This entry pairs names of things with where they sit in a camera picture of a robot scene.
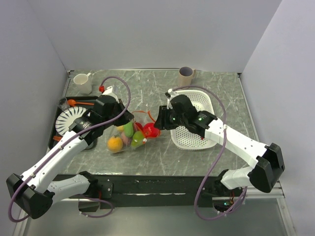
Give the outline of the red apple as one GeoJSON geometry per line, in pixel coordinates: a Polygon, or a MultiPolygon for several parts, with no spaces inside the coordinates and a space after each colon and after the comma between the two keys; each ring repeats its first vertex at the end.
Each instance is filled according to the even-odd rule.
{"type": "Polygon", "coordinates": [[[160,130],[154,127],[154,123],[149,122],[143,126],[143,133],[146,138],[156,138],[160,135],[160,130]]]}

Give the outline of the green pear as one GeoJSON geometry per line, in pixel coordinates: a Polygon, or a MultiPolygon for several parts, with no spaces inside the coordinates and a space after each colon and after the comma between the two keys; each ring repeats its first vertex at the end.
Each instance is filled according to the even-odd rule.
{"type": "Polygon", "coordinates": [[[143,145],[144,139],[145,136],[143,135],[143,133],[141,131],[136,131],[132,136],[130,146],[132,148],[138,148],[139,146],[143,145]]]}

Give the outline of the clear zip top bag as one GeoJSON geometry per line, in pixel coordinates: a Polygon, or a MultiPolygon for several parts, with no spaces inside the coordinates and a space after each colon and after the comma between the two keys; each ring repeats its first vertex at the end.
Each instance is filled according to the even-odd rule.
{"type": "Polygon", "coordinates": [[[160,136],[161,131],[154,127],[156,119],[150,111],[134,111],[133,119],[122,126],[112,126],[107,140],[111,153],[135,150],[151,139],[160,136]]]}

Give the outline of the orange peach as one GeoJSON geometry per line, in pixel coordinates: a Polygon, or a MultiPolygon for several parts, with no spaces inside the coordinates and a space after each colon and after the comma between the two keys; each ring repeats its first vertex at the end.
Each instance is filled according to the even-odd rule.
{"type": "Polygon", "coordinates": [[[115,137],[115,136],[112,136],[111,138],[109,138],[107,142],[108,149],[113,153],[121,151],[123,148],[123,145],[124,143],[122,139],[120,137],[115,137]]]}

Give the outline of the purple onion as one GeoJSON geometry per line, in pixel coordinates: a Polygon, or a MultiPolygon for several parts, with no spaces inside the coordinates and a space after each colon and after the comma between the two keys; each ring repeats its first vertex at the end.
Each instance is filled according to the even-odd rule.
{"type": "Polygon", "coordinates": [[[121,139],[124,145],[129,146],[131,144],[131,138],[127,137],[124,132],[121,133],[121,139]]]}

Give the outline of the dark red wrinkled fruit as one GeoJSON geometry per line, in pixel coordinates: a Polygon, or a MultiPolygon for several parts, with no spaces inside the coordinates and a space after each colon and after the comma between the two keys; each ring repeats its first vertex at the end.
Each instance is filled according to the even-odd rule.
{"type": "Polygon", "coordinates": [[[143,126],[140,123],[135,122],[134,124],[135,124],[137,130],[139,130],[139,131],[143,130],[143,126]]]}

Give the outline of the green bitter gourd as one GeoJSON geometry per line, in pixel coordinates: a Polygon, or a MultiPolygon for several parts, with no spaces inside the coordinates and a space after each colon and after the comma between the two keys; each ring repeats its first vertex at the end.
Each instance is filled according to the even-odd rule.
{"type": "Polygon", "coordinates": [[[125,124],[123,126],[124,129],[124,134],[126,137],[131,138],[134,134],[134,129],[133,129],[133,122],[130,121],[129,123],[125,124]]]}

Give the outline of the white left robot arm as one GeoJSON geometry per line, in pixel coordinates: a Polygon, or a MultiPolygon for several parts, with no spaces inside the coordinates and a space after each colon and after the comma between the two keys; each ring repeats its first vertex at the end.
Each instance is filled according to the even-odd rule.
{"type": "Polygon", "coordinates": [[[17,204],[28,217],[37,219],[53,204],[69,197],[99,202],[98,180],[92,174],[84,171],[61,181],[54,181],[54,178],[75,155],[102,136],[105,129],[129,123],[133,115],[128,107],[112,95],[101,95],[91,109],[74,120],[59,143],[42,159],[21,175],[10,175],[6,180],[11,197],[10,221],[20,222],[12,216],[13,204],[17,204]]]}

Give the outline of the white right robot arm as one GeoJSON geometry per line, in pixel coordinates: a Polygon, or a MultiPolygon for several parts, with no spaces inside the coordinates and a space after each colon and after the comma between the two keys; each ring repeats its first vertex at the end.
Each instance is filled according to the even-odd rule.
{"type": "Polygon", "coordinates": [[[241,157],[246,168],[224,170],[215,184],[216,192],[228,195],[238,187],[253,186],[269,193],[285,170],[281,148],[257,142],[207,111],[198,111],[184,94],[172,90],[166,93],[167,105],[160,106],[154,127],[173,130],[180,126],[203,139],[216,142],[241,157]]]}

